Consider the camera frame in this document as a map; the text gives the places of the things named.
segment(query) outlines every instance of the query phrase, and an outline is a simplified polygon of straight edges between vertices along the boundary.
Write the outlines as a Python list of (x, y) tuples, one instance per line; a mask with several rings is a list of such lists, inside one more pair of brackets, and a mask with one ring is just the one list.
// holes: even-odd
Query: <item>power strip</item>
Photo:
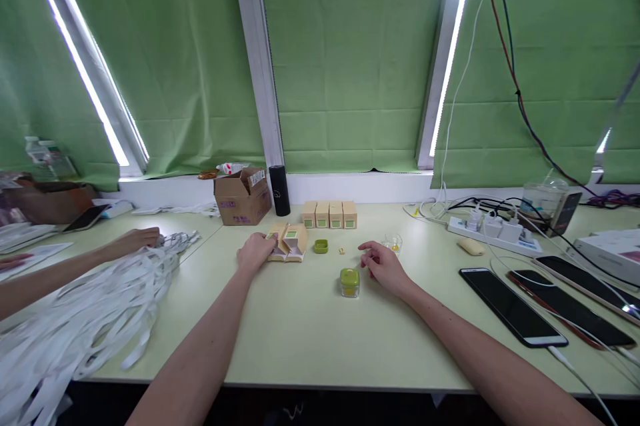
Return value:
[(497, 246), (499, 248), (522, 254), (524, 256), (540, 257), (545, 255), (545, 252), (540, 247), (540, 243), (538, 243), (537, 239), (534, 239), (532, 243), (525, 243), (521, 239), (519, 239), (517, 243), (510, 243), (498, 238), (485, 238), (484, 234), (482, 234), (482, 231), (472, 231), (470, 229), (467, 229), (466, 222), (456, 217), (452, 217), (449, 220), (447, 229), (452, 233), (459, 234), (460, 236), (470, 237), (481, 243), (486, 243), (488, 239), (491, 246)]

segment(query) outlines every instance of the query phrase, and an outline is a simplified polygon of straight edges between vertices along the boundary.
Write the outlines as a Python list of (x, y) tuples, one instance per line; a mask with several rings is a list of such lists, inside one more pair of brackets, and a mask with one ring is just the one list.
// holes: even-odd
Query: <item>white wall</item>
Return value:
[[(436, 197), (439, 184), (431, 188), (432, 171), (419, 174), (352, 173), (324, 175), (287, 175), (289, 200), (293, 205), (310, 200), (354, 200), (356, 203), (415, 203)], [(625, 193), (640, 193), (640, 185), (598, 185), (598, 174), (592, 174), (589, 188), (596, 194), (611, 189)], [(213, 200), (213, 180), (196, 176), (136, 181), (120, 180), (118, 193), (103, 193), (103, 197), (127, 199), (136, 207), (192, 206)], [(502, 198), (521, 197), (522, 188), (450, 189), (447, 197), (490, 195)]]

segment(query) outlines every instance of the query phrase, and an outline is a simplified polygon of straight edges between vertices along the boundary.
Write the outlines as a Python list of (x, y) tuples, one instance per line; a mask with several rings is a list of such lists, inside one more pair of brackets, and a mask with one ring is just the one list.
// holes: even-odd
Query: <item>small beige box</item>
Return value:
[(317, 201), (307, 201), (302, 208), (302, 224), (307, 228), (315, 227), (315, 207)]
[(329, 227), (328, 201), (318, 201), (315, 207), (315, 226), (318, 228)]
[(343, 201), (342, 212), (345, 229), (358, 228), (358, 212), (355, 210), (355, 203), (353, 201)]
[(331, 201), (329, 203), (329, 224), (331, 229), (342, 229), (342, 201)]
[(287, 228), (284, 240), (289, 248), (289, 254), (285, 258), (285, 262), (302, 263), (307, 250), (307, 238), (307, 228), (304, 224), (290, 225)]
[(278, 242), (273, 248), (273, 251), (267, 258), (267, 261), (284, 261), (289, 254), (289, 246), (285, 243), (285, 231), (289, 226), (288, 223), (274, 223), (269, 228), (267, 238), (270, 238), (274, 234), (277, 234)]

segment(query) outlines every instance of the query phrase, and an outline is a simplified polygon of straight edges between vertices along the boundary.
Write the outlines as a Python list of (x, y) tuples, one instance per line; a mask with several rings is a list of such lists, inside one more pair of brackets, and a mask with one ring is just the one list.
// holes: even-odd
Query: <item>white strap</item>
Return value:
[(0, 425), (50, 425), (70, 380), (93, 374), (138, 336), (121, 365), (133, 366), (146, 350), (177, 255), (199, 238), (197, 231), (174, 234), (162, 247), (142, 248), (78, 278), (0, 336)]

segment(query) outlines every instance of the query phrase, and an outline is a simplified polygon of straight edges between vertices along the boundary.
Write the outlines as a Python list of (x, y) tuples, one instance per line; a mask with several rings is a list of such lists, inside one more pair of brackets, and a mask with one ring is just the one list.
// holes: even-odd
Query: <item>red wire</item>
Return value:
[(522, 112), (522, 116), (523, 116), (523, 118), (525, 120), (525, 123), (529, 127), (529, 130), (531, 132), (531, 135), (533, 136), (533, 139), (538, 143), (538, 146), (540, 146), (540, 149), (542, 150), (542, 153), (544, 154), (544, 156), (558, 170), (558, 172), (560, 172), (560, 174), (562, 174), (562, 176), (566, 177), (570, 181), (573, 181), (575, 184), (581, 186), (586, 191), (588, 191), (592, 196), (597, 196), (587, 186), (585, 186), (580, 181), (578, 181), (578, 180), (572, 178), (571, 176), (569, 176), (568, 174), (566, 174), (564, 172), (564, 170), (562, 170), (562, 168), (560, 168), (560, 166), (558, 166), (558, 164), (554, 163), (554, 161), (549, 156), (549, 153), (547, 152), (547, 149), (545, 148), (545, 146), (542, 143), (542, 141), (540, 141), (540, 139), (537, 138), (536, 134), (533, 132), (533, 128), (529, 124), (529, 118), (527, 117), (527, 111), (525, 110), (525, 102), (524, 102), (524, 99), (522, 98), (522, 92), (520, 91), (520, 86), (518, 85), (518, 80), (517, 80), (517, 78), (515, 76), (515, 72), (513, 71), (512, 66), (511, 66), (511, 61), (509, 60), (509, 52), (507, 51), (507, 45), (505, 43), (505, 38), (504, 38), (504, 36), (502, 36), (502, 28), (500, 28), (500, 18), (498, 17), (498, 12), (497, 12), (497, 10), (495, 8), (495, 1), (494, 0), (491, 0), (491, 8), (493, 8), (493, 16), (495, 18), (495, 25), (498, 28), (498, 34), (500, 35), (500, 42), (502, 42), (502, 50), (505, 53), (505, 58), (507, 60), (507, 66), (509, 66), (509, 72), (511, 74), (511, 78), (513, 80), (513, 84), (515, 85), (515, 88), (516, 88), (516, 91), (517, 91), (516, 94), (518, 94), (518, 97), (519, 97), (518, 106), (520, 108), (520, 112)]

